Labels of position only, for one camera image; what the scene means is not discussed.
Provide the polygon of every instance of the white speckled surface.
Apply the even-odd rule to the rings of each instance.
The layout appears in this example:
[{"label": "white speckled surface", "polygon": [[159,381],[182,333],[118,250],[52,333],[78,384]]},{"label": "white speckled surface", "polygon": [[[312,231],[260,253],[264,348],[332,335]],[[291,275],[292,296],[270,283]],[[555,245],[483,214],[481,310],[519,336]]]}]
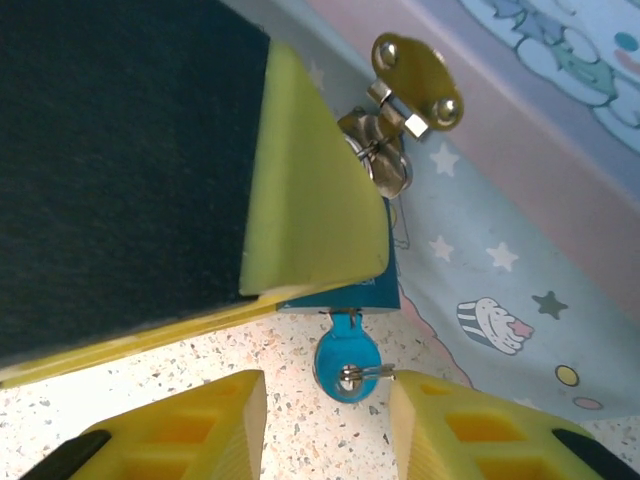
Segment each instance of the white speckled surface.
[{"label": "white speckled surface", "polygon": [[[329,325],[326,316],[276,315],[0,391],[0,478],[19,478],[65,439],[104,418],[239,370],[260,368],[269,392],[262,479],[396,479],[388,383],[355,406],[332,401],[315,384],[313,354]],[[364,326],[378,342],[383,361],[456,380],[400,314],[369,316]],[[638,418],[585,426],[640,469]]]}]

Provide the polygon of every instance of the metal hinge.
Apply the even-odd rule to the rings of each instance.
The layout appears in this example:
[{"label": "metal hinge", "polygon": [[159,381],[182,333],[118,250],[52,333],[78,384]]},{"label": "metal hinge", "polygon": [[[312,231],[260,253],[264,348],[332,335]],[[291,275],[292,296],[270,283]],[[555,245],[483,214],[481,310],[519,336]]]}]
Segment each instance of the metal hinge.
[{"label": "metal hinge", "polygon": [[442,55],[418,40],[382,34],[371,63],[377,78],[367,93],[379,112],[355,107],[338,124],[380,194],[394,198],[412,179],[403,133],[420,141],[431,130],[451,130],[462,118],[463,101]]}]

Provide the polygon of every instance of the yellow edge strip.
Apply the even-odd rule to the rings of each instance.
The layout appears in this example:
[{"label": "yellow edge strip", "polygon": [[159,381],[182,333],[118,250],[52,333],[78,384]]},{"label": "yellow edge strip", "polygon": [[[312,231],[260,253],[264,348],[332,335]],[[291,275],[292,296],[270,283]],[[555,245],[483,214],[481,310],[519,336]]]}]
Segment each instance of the yellow edge strip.
[{"label": "yellow edge strip", "polygon": [[0,370],[0,388],[11,388],[44,380],[187,338],[241,325],[275,313],[278,303],[288,297],[261,297],[241,307],[8,367]]}]

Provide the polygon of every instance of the yellow circle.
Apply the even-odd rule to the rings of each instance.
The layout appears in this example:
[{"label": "yellow circle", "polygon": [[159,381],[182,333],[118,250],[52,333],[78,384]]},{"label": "yellow circle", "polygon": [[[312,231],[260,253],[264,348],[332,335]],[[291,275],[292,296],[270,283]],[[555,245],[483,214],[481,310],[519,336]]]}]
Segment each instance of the yellow circle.
[{"label": "yellow circle", "polygon": [[398,214],[396,213],[396,207],[393,205],[389,205],[389,220],[391,221],[391,228],[396,226],[396,222],[398,221]]},{"label": "yellow circle", "polygon": [[567,387],[576,387],[580,383],[578,372],[566,365],[559,365],[556,367],[556,377]]}]

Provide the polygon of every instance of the yellow plastic part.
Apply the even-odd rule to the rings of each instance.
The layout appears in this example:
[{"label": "yellow plastic part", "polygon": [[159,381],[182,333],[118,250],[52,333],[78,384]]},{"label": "yellow plastic part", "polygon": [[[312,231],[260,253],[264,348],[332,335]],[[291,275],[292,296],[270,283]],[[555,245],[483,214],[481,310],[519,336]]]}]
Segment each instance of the yellow plastic part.
[{"label": "yellow plastic part", "polygon": [[264,373],[247,370],[94,425],[111,439],[71,480],[258,480]]},{"label": "yellow plastic part", "polygon": [[555,438],[562,418],[417,372],[391,387],[400,480],[601,480]]},{"label": "yellow plastic part", "polygon": [[312,293],[388,261],[382,198],[302,62],[272,41],[240,291]]}]

